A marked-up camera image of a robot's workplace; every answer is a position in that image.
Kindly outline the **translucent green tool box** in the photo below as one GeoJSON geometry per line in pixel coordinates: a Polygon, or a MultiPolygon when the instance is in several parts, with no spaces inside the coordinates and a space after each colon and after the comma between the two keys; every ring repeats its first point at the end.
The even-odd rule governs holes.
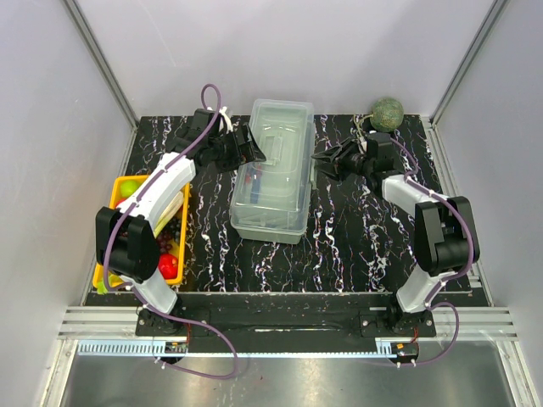
{"type": "Polygon", "coordinates": [[[230,222],[243,239],[297,244],[305,235],[314,181],[316,127],[312,103],[258,99],[249,126],[266,162],[238,169],[230,222]],[[248,168],[263,170],[258,204],[244,184],[248,168]]]}

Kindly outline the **blue red screwdriver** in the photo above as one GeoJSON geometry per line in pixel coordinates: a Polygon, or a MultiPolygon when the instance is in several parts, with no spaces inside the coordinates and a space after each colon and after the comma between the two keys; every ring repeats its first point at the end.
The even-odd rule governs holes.
{"type": "Polygon", "coordinates": [[[251,175],[250,175],[251,188],[250,188],[249,201],[252,204],[258,204],[260,201],[262,176],[263,176],[263,170],[259,165],[254,166],[251,169],[251,175]]]}

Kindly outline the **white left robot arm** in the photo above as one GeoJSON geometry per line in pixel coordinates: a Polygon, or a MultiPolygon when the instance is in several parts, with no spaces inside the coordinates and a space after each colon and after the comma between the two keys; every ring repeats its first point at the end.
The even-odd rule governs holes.
{"type": "Polygon", "coordinates": [[[226,172],[265,159],[248,124],[234,128],[226,109],[197,109],[143,184],[120,205],[97,212],[96,257],[105,288],[112,288],[110,275],[118,276],[156,313],[158,329],[178,333],[184,323],[181,300],[160,272],[156,236],[173,216],[176,197],[199,170],[212,164],[226,172]]]}

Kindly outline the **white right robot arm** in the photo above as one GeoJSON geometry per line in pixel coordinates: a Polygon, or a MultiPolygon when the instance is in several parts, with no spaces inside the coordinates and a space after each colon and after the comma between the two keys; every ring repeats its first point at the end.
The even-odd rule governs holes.
{"type": "Polygon", "coordinates": [[[350,175],[363,177],[374,195],[414,219],[416,266],[390,300],[383,318],[388,330],[403,336],[425,320],[448,282],[471,270],[480,248],[469,200],[436,193],[415,181],[412,171],[400,171],[395,160],[400,147],[389,133],[365,133],[313,158],[317,170],[335,181],[350,175]]]}

